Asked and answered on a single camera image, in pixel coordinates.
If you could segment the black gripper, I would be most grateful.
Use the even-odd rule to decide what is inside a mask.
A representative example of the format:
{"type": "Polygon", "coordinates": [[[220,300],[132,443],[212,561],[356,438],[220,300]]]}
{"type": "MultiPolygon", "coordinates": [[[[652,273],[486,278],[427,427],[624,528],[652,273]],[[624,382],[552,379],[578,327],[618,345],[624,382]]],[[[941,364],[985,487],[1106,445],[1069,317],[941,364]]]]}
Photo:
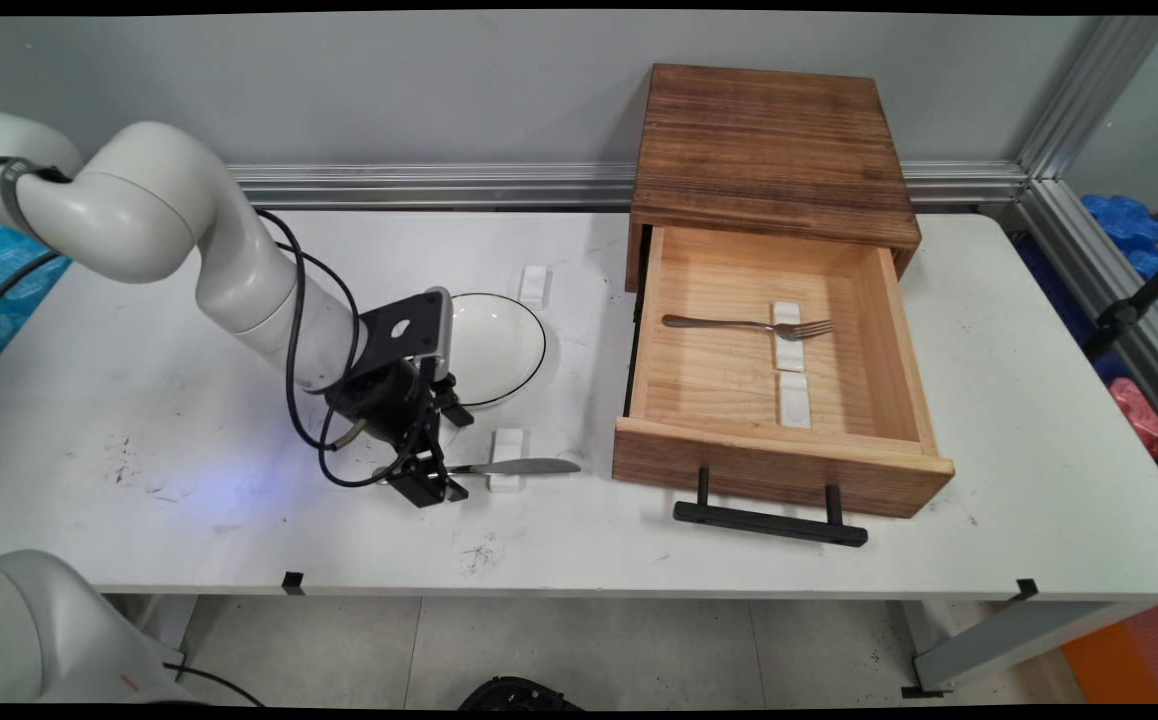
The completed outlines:
{"type": "Polygon", "coordinates": [[[351,423],[329,446],[340,450],[362,432],[390,445],[396,457],[382,480],[418,509],[469,497],[468,488],[448,473],[439,446],[439,420],[433,419],[441,414],[456,428],[475,420],[456,394],[455,374],[437,381],[438,369],[437,357],[424,357],[419,363],[401,359],[356,374],[327,391],[328,409],[351,423]]]}

